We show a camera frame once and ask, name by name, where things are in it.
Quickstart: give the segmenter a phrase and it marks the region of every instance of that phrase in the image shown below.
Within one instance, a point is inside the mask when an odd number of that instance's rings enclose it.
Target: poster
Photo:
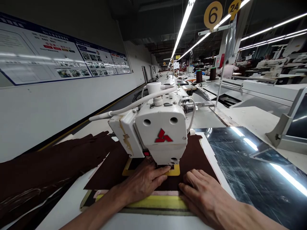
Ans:
[[[0,13],[0,71],[14,85],[26,85],[130,68],[124,54]]]

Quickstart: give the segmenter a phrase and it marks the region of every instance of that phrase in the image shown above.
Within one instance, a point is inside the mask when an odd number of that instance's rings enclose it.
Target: number 6 sign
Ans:
[[[204,23],[207,28],[213,30],[213,28],[219,24],[223,15],[223,6],[220,2],[212,2],[206,9],[204,15]]]

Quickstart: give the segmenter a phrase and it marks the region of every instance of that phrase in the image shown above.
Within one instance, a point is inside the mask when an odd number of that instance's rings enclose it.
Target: red logo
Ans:
[[[172,142],[173,141],[169,136],[164,135],[164,134],[165,134],[164,130],[161,129],[158,134],[158,138],[154,142],[157,143],[157,142],[165,142],[165,141]]]

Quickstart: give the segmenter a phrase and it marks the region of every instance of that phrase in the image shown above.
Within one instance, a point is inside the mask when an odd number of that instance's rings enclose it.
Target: worker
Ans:
[[[153,159],[146,158],[132,176],[111,188],[61,230],[100,229],[126,205],[150,196],[167,179],[164,174],[169,170],[169,166],[155,169]],[[179,188],[183,192],[180,197],[190,211],[213,229],[286,229],[255,207],[233,199],[213,177],[202,170],[187,172]]]
[[[238,67],[235,66],[235,64],[233,65],[229,65],[228,64],[228,60],[226,62],[226,65],[224,66],[224,74],[223,74],[223,78],[224,79],[231,79],[232,75],[233,75],[233,72],[236,71],[236,70],[239,70]],[[223,67],[220,69],[220,71],[217,73],[218,76],[221,76],[222,75],[222,70],[223,70]]]

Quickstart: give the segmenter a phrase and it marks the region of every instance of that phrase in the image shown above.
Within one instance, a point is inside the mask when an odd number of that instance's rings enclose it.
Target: left hand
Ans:
[[[167,176],[163,174],[169,170],[170,166],[155,169],[154,160],[152,157],[147,157],[136,168],[133,175],[114,186],[109,192],[116,194],[124,207],[150,196],[167,179]]]

